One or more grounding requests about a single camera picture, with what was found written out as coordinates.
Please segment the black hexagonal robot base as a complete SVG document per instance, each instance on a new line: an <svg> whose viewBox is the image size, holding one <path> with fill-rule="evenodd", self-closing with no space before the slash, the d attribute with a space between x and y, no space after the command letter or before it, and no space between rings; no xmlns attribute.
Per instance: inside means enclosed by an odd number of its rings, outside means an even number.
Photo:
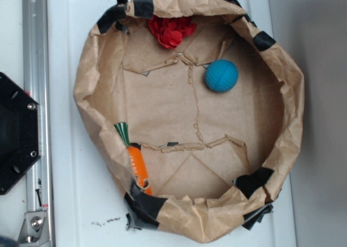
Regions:
<svg viewBox="0 0 347 247"><path fill-rule="evenodd" d="M21 180L40 157L39 104L1 73L1 195Z"/></svg>

